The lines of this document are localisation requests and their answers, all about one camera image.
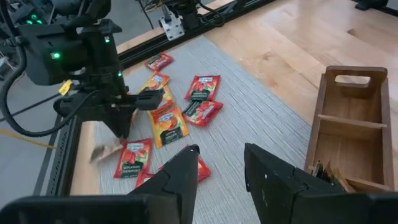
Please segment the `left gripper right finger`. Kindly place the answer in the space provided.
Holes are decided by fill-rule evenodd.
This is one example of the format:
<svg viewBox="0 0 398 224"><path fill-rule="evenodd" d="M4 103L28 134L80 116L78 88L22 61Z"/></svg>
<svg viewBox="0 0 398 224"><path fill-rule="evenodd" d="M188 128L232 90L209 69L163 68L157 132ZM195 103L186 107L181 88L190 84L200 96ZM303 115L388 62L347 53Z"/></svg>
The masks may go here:
<svg viewBox="0 0 398 224"><path fill-rule="evenodd" d="M244 175L262 224L321 224L319 198L345 193L253 143L244 146Z"/></svg>

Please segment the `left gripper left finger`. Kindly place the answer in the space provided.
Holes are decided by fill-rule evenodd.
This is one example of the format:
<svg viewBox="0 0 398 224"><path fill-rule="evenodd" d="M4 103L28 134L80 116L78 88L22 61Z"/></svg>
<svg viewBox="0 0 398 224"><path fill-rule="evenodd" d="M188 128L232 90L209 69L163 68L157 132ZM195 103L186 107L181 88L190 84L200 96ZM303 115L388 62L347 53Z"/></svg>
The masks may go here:
<svg viewBox="0 0 398 224"><path fill-rule="evenodd" d="M192 224L198 186L198 145L187 145L128 195L128 224Z"/></svg>

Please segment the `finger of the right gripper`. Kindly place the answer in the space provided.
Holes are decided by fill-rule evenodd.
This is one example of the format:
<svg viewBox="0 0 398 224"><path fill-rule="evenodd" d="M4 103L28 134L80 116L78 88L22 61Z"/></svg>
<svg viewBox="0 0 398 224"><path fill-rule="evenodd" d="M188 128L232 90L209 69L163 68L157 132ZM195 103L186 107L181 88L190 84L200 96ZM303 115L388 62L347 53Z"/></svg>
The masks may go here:
<svg viewBox="0 0 398 224"><path fill-rule="evenodd" d="M117 137L120 138L122 136L122 131L119 128L119 124L117 121L113 121L111 119L107 119L105 121L105 125L112 131L112 133Z"/></svg>
<svg viewBox="0 0 398 224"><path fill-rule="evenodd" d="M130 128L134 123L135 117L136 117L136 111L125 115L125 117L123 118L123 125L122 125L123 134L122 134L122 136L124 139L128 138L129 133L130 133Z"/></svg>

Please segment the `red tea packet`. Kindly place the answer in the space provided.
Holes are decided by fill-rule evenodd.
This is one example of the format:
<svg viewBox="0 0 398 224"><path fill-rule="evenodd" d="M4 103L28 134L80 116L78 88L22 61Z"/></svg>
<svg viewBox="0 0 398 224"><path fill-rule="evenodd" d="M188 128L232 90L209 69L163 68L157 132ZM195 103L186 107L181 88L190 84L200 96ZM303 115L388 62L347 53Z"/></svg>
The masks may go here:
<svg viewBox="0 0 398 224"><path fill-rule="evenodd" d="M125 142L113 177L115 179L130 178L148 172L151 154L152 139Z"/></svg>
<svg viewBox="0 0 398 224"><path fill-rule="evenodd" d="M174 58L166 53L159 53L145 62L145 66L153 71L161 71L174 61Z"/></svg>
<svg viewBox="0 0 398 224"><path fill-rule="evenodd" d="M198 157L198 182L201 182L211 175L211 170L205 164L203 159Z"/></svg>
<svg viewBox="0 0 398 224"><path fill-rule="evenodd" d="M191 101L183 110L185 121L195 126L206 126L222 109L223 104L218 101Z"/></svg>
<svg viewBox="0 0 398 224"><path fill-rule="evenodd" d="M135 188L140 187L143 183L145 183L147 180L149 180L153 176L154 176L153 174L146 173L146 172L138 173Z"/></svg>
<svg viewBox="0 0 398 224"><path fill-rule="evenodd" d="M214 100L220 81L220 75L195 75L187 91L187 94L185 95L185 99L198 101Z"/></svg>

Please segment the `grey woven placemat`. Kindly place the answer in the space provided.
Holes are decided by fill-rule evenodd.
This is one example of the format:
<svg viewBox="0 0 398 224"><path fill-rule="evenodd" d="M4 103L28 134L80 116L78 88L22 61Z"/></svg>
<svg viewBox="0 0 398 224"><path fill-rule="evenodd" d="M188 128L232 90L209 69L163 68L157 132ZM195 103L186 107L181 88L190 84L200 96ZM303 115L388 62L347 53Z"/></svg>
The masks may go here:
<svg viewBox="0 0 398 224"><path fill-rule="evenodd" d="M189 125L187 136L153 148L150 171L158 171L184 146L197 144L211 175L198 184L193 224L259 224L245 188L244 145L257 144L301 168L310 125L207 38L193 39L170 54L174 61L163 73L170 77L175 104L187 106L194 76L219 75L216 100L223 108L204 128Z"/></svg>

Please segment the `wooden three-compartment tea box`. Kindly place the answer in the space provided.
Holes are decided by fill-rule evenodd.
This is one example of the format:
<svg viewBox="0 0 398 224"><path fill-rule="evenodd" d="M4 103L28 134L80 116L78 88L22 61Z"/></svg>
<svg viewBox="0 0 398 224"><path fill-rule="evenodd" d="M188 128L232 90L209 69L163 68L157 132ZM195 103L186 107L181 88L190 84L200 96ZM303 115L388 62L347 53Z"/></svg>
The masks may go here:
<svg viewBox="0 0 398 224"><path fill-rule="evenodd" d="M320 79L305 171L338 169L356 192L393 191L387 69L328 66Z"/></svg>

